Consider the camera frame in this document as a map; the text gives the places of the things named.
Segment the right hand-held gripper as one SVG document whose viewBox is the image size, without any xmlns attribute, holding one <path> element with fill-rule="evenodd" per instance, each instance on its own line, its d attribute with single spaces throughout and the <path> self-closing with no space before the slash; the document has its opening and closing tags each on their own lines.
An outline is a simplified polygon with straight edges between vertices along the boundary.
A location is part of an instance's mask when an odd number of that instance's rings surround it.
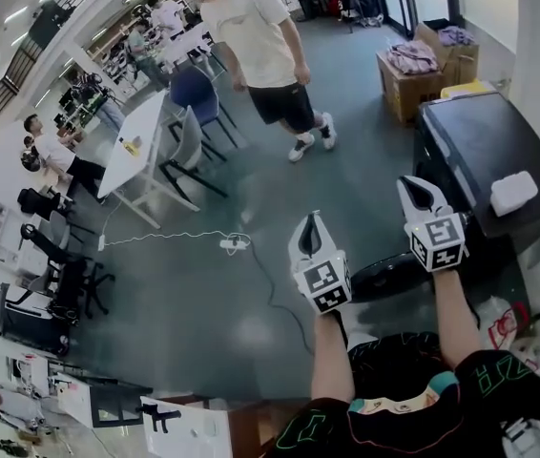
<svg viewBox="0 0 540 458">
<path fill-rule="evenodd" d="M 427 272 L 459 265 L 466 248 L 468 217 L 452 213 L 441 189 L 414 176 L 399 177 L 397 189 L 409 248 Z"/>
</svg>

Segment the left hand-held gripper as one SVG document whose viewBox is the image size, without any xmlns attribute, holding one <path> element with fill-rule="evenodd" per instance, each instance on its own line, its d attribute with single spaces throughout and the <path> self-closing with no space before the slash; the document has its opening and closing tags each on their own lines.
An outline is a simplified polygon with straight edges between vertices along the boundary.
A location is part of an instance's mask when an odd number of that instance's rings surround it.
<svg viewBox="0 0 540 458">
<path fill-rule="evenodd" d="M 324 224 L 320 211 L 306 215 L 288 242 L 290 267 L 300 293 L 317 314 L 326 314 L 352 301 L 351 277 L 343 250 Z M 313 257 L 330 255 L 313 263 Z"/>
</svg>

